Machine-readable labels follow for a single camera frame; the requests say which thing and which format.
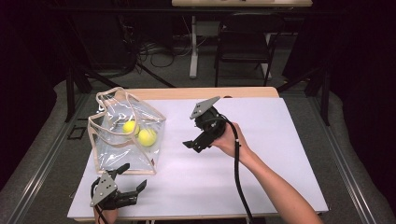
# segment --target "dark background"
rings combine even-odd
[[[62,4],[89,4],[90,1],[69,1]],[[135,1],[140,7],[170,7],[171,1]],[[21,158],[34,141],[48,118],[56,101],[53,87],[65,80],[69,60],[64,46],[56,35],[66,36],[65,45],[74,58],[94,68],[122,69],[128,66],[130,51],[122,45],[117,17],[108,22],[104,17],[86,20],[85,15],[72,18],[74,30],[57,27],[53,33],[49,15],[30,1],[2,1],[0,3],[0,59],[1,93],[5,101],[5,129],[1,147],[1,188],[7,183]],[[101,1],[105,7],[107,1]],[[393,128],[396,125],[393,85],[396,76],[396,20],[390,1],[330,1],[316,0],[314,8],[345,9],[341,20],[306,18],[296,40],[284,76],[290,79],[311,68],[328,63],[331,74],[331,91],[344,104],[344,115],[349,138],[358,156],[379,190],[396,212],[396,159]],[[142,33],[165,46],[170,46],[172,25],[170,16],[145,16],[136,27],[145,27]],[[73,32],[82,33],[78,39]],[[113,40],[111,49],[118,55],[93,57],[87,55],[87,46],[95,49],[101,44],[99,33],[107,31]]]

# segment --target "gray floor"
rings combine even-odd
[[[279,40],[272,79],[268,86],[280,86],[285,78],[282,73],[290,53],[294,38],[284,36]],[[177,56],[173,63],[165,68],[155,65],[172,62],[171,57],[163,54],[149,56],[144,65],[158,76],[177,87],[213,87],[214,86],[214,47],[206,40],[199,50],[198,78],[190,79],[190,57]],[[254,73],[252,67],[233,67],[240,74]],[[166,88],[145,72],[135,69],[131,74],[112,78],[113,81],[128,88]],[[108,87],[96,80],[90,80],[94,90],[106,91]],[[257,86],[257,80],[220,81],[220,86]],[[318,101],[306,98],[302,90],[306,83],[300,83],[281,93],[287,102],[297,131],[302,139],[308,159],[317,176],[331,211],[323,214],[326,223],[396,223],[386,199],[378,192],[357,158],[348,141],[347,128],[343,120],[342,102],[331,94],[330,127],[323,125],[318,117]],[[65,84],[60,83],[55,90],[58,93],[57,104],[40,134],[23,158],[21,164],[0,193],[0,223],[74,223],[66,217],[72,201],[73,189],[80,179],[84,157],[89,150],[81,152],[76,142],[66,141],[73,125],[86,125],[80,118],[86,118],[92,108],[92,95],[85,96],[76,90],[79,111],[72,121],[64,124],[66,116]],[[88,139],[83,146],[89,147]],[[277,217],[267,223],[282,223]]]

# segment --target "tennis ball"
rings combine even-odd
[[[134,126],[136,125],[136,121],[128,120],[122,126],[122,131],[124,133],[131,133],[134,130]],[[134,134],[138,134],[140,131],[139,125],[137,124],[136,129],[134,130]]]
[[[142,129],[137,136],[137,141],[143,147],[152,146],[157,140],[157,134],[152,129]]]

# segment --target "white table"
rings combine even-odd
[[[269,91],[270,96],[262,97]],[[214,107],[229,120],[237,121],[256,153],[277,173],[291,183],[318,213],[328,211],[318,182],[305,155],[290,113],[274,88],[201,88],[136,90],[141,99],[160,94],[161,99],[147,103],[167,118],[165,135],[156,175],[118,175],[121,192],[135,190],[147,179],[137,205],[120,209],[120,219],[159,220],[189,218],[245,217],[246,211],[238,196],[233,179],[233,158],[212,147],[201,153],[186,148],[182,142],[193,140],[201,131],[189,117],[195,104],[220,95],[246,98],[222,98]],[[93,220],[90,207],[95,172],[92,155],[79,184],[68,217],[78,221]],[[253,216],[276,214],[276,210],[255,177],[240,166],[242,190]]]
[[[311,7],[311,0],[172,0],[174,7]],[[191,65],[190,78],[197,78],[198,48],[196,42],[197,21],[191,20]],[[265,74],[268,64],[262,64]]]

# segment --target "forearm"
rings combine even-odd
[[[253,151],[245,150],[241,162],[253,173],[276,211],[288,223],[322,223],[311,205],[286,180],[269,168]]]

